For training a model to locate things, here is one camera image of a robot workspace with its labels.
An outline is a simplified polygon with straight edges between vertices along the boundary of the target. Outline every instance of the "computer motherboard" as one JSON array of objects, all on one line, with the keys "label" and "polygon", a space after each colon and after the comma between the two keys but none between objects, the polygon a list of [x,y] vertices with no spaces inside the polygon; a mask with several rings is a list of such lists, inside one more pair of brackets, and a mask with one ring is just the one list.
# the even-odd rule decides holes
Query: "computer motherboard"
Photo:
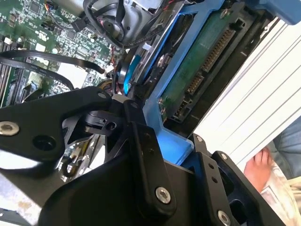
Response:
[{"label": "computer motherboard", "polygon": [[[47,13],[44,0],[0,0],[0,6],[0,52],[37,50],[87,60],[104,69],[112,68],[112,58],[117,62],[122,53],[90,28],[75,32],[56,26]],[[66,27],[77,19],[59,6],[52,15]],[[94,70],[38,57],[25,61],[58,72],[71,80],[76,88],[96,86],[107,79]],[[47,97],[68,91],[59,82],[28,70],[0,65],[0,72],[1,107],[22,103],[34,92],[36,96]]]}]

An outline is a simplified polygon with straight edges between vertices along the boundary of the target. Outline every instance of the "blue drive cage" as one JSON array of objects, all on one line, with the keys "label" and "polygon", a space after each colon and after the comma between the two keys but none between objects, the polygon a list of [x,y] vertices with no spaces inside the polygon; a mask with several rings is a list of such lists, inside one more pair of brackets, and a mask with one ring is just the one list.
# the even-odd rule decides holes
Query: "blue drive cage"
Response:
[{"label": "blue drive cage", "polygon": [[[176,73],[210,13],[219,10],[223,2],[224,0],[205,0],[195,5],[183,7],[177,18],[180,15],[195,14],[194,21],[143,108],[147,124],[153,127],[156,132],[164,159],[174,164],[181,164],[193,150],[194,146],[190,140],[164,128],[158,99]],[[266,9],[288,24],[296,24],[301,21],[300,0],[290,0],[289,3],[283,0],[246,0],[246,3],[254,9]],[[177,18],[170,27],[169,33],[177,21]],[[158,53],[162,49],[166,39],[163,41]]]}]

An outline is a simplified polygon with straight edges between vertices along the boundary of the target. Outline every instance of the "blue plastic bracket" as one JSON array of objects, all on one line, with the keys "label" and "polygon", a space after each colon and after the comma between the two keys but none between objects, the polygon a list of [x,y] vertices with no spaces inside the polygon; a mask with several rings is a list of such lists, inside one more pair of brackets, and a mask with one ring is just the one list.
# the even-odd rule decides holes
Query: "blue plastic bracket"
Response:
[{"label": "blue plastic bracket", "polygon": [[174,76],[175,72],[177,71],[178,67],[180,66],[181,62],[192,46],[197,35],[201,31],[210,13],[219,10],[223,2],[224,0],[206,0],[195,5],[183,7],[178,16],[186,14],[196,14],[194,21],[187,31],[174,57],[161,76],[154,91],[145,102],[143,108],[148,126],[153,127],[156,132],[164,159],[174,164],[181,164],[192,151],[194,145],[190,140],[164,128],[158,105],[158,99]]}]

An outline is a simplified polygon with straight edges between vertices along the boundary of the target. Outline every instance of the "black mounting arm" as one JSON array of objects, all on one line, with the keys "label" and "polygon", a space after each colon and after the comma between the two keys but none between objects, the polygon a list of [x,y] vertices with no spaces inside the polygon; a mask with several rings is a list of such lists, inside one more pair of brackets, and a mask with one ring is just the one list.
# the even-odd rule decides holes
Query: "black mounting arm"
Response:
[{"label": "black mounting arm", "polygon": [[94,134],[105,164],[54,192],[39,226],[284,225],[226,154],[194,135],[182,166],[164,161],[141,106],[95,87],[0,109],[0,168],[47,176]]}]

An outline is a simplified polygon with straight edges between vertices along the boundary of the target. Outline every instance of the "jeans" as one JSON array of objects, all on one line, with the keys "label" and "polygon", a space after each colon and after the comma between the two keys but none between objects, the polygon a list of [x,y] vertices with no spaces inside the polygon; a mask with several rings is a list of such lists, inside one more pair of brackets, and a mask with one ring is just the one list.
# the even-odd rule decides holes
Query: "jeans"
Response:
[{"label": "jeans", "polygon": [[301,176],[301,117],[280,133],[267,147],[287,179]]}]

